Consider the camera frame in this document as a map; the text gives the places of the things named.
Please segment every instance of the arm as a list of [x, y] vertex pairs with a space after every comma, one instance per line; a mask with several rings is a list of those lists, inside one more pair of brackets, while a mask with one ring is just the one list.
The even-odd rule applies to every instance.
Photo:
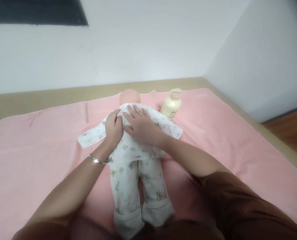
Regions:
[[[92, 153], [100, 161], [107, 160], [123, 136], [122, 118], [117, 118], [119, 111], [117, 109], [107, 117], [106, 139]], [[94, 163], [87, 157], [54, 188], [26, 226], [43, 221], [67, 226], [92, 190], [103, 167], [103, 164]]]
[[214, 157], [203, 150], [160, 131], [150, 119], [145, 109], [128, 106], [131, 115], [123, 113], [132, 124], [125, 131], [139, 142], [154, 145], [167, 152], [175, 161], [196, 177], [205, 177], [214, 172], [230, 172]]
[[137, 141], [159, 147], [193, 175], [201, 178], [214, 204], [217, 226], [227, 239], [297, 239], [297, 225], [280, 209], [203, 150], [161, 132], [148, 113], [134, 106], [124, 116], [132, 124], [125, 131]]

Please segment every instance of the wooden floor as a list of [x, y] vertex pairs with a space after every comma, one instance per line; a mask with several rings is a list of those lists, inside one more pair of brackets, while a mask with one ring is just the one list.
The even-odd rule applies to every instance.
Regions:
[[263, 125], [297, 151], [297, 111], [263, 123]]

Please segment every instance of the hand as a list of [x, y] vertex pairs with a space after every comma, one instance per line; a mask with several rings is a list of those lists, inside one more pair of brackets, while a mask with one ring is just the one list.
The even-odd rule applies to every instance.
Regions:
[[117, 117], [120, 109], [111, 112], [105, 122], [106, 139], [112, 148], [115, 148], [123, 136], [122, 116]]
[[136, 105], [133, 105], [133, 107], [134, 109], [129, 105], [127, 106], [130, 114], [123, 113], [124, 117], [132, 125], [132, 127], [124, 126], [125, 132], [138, 142], [155, 145], [162, 131], [154, 125], [145, 109], [140, 110]]

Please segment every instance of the doll sleeve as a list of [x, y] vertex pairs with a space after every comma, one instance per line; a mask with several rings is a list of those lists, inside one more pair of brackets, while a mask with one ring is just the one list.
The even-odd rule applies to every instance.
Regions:
[[82, 148], [87, 148], [106, 137], [105, 122], [107, 117], [96, 127], [87, 130], [81, 134], [77, 140], [81, 144]]
[[151, 119], [153, 120], [154, 124], [160, 130], [174, 138], [179, 139], [181, 137], [183, 129], [181, 129], [179, 126], [168, 120], [167, 117], [165, 117], [163, 114], [161, 114], [153, 108], [150, 108], [148, 112], [151, 115]]

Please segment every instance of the bracelet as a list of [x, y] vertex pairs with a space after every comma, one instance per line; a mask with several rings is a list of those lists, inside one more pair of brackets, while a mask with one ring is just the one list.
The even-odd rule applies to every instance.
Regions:
[[108, 164], [108, 163], [113, 162], [111, 157], [106, 162], [102, 162], [102, 161], [94, 158], [91, 154], [89, 154], [89, 158], [92, 159], [94, 163], [99, 163], [99, 164]]

